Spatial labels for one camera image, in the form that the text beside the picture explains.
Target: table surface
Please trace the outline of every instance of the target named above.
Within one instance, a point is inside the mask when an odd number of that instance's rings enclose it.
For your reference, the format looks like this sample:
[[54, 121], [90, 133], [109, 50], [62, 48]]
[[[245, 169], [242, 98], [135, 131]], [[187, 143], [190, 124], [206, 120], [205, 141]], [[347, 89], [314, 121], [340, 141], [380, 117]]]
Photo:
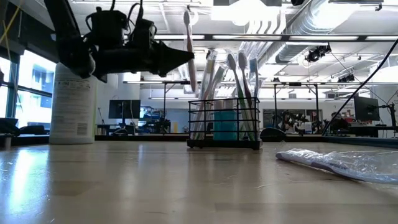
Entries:
[[397, 223], [398, 190], [277, 161], [275, 152], [385, 149], [96, 142], [0, 152], [0, 223]]

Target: ceiling duct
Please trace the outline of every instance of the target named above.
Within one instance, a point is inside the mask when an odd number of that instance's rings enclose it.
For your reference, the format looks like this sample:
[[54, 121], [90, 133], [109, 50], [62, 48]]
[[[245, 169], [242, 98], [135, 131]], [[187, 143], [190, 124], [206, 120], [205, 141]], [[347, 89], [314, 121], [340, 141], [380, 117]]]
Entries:
[[[329, 0], [313, 0], [302, 13], [286, 28], [284, 34], [322, 35], [329, 34], [355, 11], [356, 5], [329, 4]], [[290, 63], [309, 45], [286, 45], [274, 42], [259, 61], [265, 63]]]

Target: computer monitor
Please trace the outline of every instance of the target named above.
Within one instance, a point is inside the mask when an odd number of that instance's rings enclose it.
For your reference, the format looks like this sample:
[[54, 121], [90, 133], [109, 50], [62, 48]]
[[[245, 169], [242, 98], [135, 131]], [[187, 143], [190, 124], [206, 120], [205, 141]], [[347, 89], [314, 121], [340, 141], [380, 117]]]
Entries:
[[377, 99], [354, 96], [355, 118], [360, 121], [380, 121]]
[[109, 119], [138, 119], [141, 100], [109, 101]]

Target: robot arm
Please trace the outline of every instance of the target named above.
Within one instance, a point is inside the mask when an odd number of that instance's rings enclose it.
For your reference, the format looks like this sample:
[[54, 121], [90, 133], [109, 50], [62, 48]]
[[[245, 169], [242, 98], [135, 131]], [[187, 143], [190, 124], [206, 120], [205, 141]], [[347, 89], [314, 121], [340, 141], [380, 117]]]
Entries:
[[86, 18], [91, 19], [91, 32], [82, 37], [68, 0], [44, 0], [44, 3], [57, 35], [60, 62], [82, 78], [94, 75], [106, 82], [107, 74], [121, 72], [151, 72], [165, 77], [194, 58], [191, 52], [171, 49], [162, 41], [155, 41], [156, 27], [142, 18], [142, 8], [134, 31], [125, 41], [123, 32], [130, 19], [113, 7], [108, 11], [97, 7]]

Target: white bottle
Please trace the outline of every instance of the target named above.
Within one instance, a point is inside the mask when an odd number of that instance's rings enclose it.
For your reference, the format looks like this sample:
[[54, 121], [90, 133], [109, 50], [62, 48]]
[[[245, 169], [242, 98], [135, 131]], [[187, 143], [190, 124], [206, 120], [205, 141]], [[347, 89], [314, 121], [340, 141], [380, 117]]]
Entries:
[[96, 78], [82, 79], [57, 64], [52, 98], [50, 144], [94, 142]]

